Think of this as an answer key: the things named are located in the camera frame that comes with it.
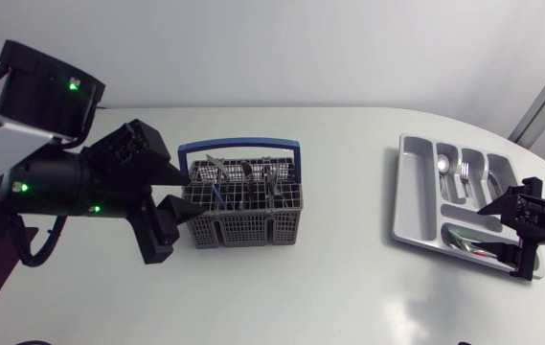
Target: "tray compartment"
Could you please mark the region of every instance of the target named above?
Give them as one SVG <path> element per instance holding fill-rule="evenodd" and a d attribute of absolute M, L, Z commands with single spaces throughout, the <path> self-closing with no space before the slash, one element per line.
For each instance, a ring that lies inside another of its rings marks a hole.
<path fill-rule="evenodd" d="M 436 188 L 438 169 L 434 165 L 434 145 L 418 137 L 405 137 L 399 167 L 397 196 L 400 210 L 411 210 L 412 214 L 397 218 L 396 235 L 422 241 L 433 241 L 437 237 Z"/>

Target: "cutlery basket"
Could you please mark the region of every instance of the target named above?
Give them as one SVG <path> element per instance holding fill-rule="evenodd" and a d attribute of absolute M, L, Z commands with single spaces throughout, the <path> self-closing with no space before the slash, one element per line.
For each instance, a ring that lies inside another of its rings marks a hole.
<path fill-rule="evenodd" d="M 187 154 L 234 147 L 293 150 L 293 157 L 219 159 L 228 176 L 210 160 L 193 161 Z M 182 173 L 192 182 L 183 187 L 183 199 L 206 209 L 187 222 L 197 248 L 294 244 L 303 207 L 300 144 L 272 138 L 228 138 L 181 145 L 178 159 Z M 251 183 L 243 162 L 252 170 Z M 270 176 L 276 174 L 274 193 Z"/>

